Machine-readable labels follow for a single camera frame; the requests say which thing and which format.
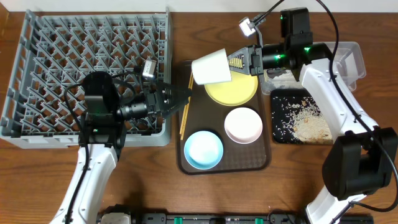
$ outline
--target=plastic bin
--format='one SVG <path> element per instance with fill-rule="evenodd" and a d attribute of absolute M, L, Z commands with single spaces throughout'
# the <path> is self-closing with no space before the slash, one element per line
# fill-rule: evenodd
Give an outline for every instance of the plastic bin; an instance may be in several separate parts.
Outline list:
<path fill-rule="evenodd" d="M 335 43 L 325 43 L 329 49 L 333 51 Z M 348 88 L 354 91 L 356 89 L 356 80 L 366 75 L 365 64 L 359 44 L 356 42 L 340 42 L 338 44 L 334 63 Z M 270 78 L 266 74 L 266 71 L 264 71 L 264 75 L 259 77 L 262 93 L 265 95 L 269 95 L 271 91 L 275 89 L 303 88 L 299 82 L 296 82 L 290 70 L 286 70 L 285 74 L 274 78 Z"/>
<path fill-rule="evenodd" d="M 164 14 L 44 16 L 26 12 L 0 121 L 0 138 L 21 148 L 78 144 L 78 128 L 63 99 L 65 87 L 90 72 L 130 71 L 157 61 L 156 79 L 170 83 L 172 26 Z M 131 76 L 124 78 L 133 84 Z M 69 94 L 74 112 L 85 110 L 84 89 Z M 125 146 L 164 146 L 169 119 L 130 122 Z"/>

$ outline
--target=wooden tabletop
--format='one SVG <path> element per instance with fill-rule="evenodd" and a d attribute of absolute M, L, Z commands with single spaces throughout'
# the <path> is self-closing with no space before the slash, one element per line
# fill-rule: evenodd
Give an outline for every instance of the wooden tabletop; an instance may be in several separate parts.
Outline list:
<path fill-rule="evenodd" d="M 245 39 L 238 22 L 254 13 L 173 13 L 173 63 L 225 48 L 230 54 L 254 40 Z M 24 13 L 10 13 L 0 25 L 0 104 L 4 103 Z M 356 41 L 367 75 L 354 92 L 359 104 L 381 127 L 398 130 L 398 14 L 335 14 L 341 41 Z M 324 13 L 310 15 L 315 41 L 334 41 Z M 280 41 L 278 14 L 261 27 L 264 43 Z M 269 97 L 265 96 L 266 105 Z M 269 108 L 267 122 L 271 123 Z M 271 143 L 268 168 L 256 172 L 189 176 L 176 165 L 176 132 L 165 147 L 124 148 L 103 197 L 102 207 L 127 204 L 136 210 L 172 213 L 269 213 L 275 208 L 298 211 L 323 187 L 321 167 L 331 146 Z M 19 149 L 0 141 L 0 223 L 47 223 L 59 208 L 76 166 L 77 147 Z M 389 206 L 394 181 L 363 202 Z M 398 222 L 389 213 L 354 208 L 351 213 L 374 216 L 376 223 Z"/>

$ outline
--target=blue plate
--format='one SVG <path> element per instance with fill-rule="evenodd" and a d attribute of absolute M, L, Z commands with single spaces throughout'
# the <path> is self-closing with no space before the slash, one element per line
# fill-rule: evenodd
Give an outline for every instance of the blue plate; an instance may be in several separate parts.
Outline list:
<path fill-rule="evenodd" d="M 201 170 L 217 165 L 223 152 L 223 143 L 217 135 L 209 131 L 193 133 L 184 145 L 184 155 L 188 163 Z"/>

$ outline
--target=wooden stick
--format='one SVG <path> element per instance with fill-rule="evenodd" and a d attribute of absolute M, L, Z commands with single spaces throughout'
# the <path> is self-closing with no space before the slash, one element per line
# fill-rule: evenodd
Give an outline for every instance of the wooden stick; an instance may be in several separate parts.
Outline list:
<path fill-rule="evenodd" d="M 190 84 L 189 84 L 188 88 L 191 90 L 192 87 L 193 87 L 193 78 L 192 78 L 192 73 L 191 73 L 191 79 L 190 79 Z M 180 140 L 184 139 L 184 132 L 185 132 L 185 126 L 187 125 L 187 118 L 188 118 L 188 110 L 189 110 L 190 101 L 191 101 L 191 97 L 188 97 L 188 104 L 185 105 L 185 107 L 184 107 L 184 114 L 183 114 L 182 121 L 181 121 L 181 130 L 180 130 L 181 138 L 180 138 Z"/>

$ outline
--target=white cup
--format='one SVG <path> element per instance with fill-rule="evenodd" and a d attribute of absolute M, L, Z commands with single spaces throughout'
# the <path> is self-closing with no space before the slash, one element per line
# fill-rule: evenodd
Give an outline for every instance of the white cup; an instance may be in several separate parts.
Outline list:
<path fill-rule="evenodd" d="M 194 60 L 192 74 L 198 85 L 232 81 L 225 49 Z"/>

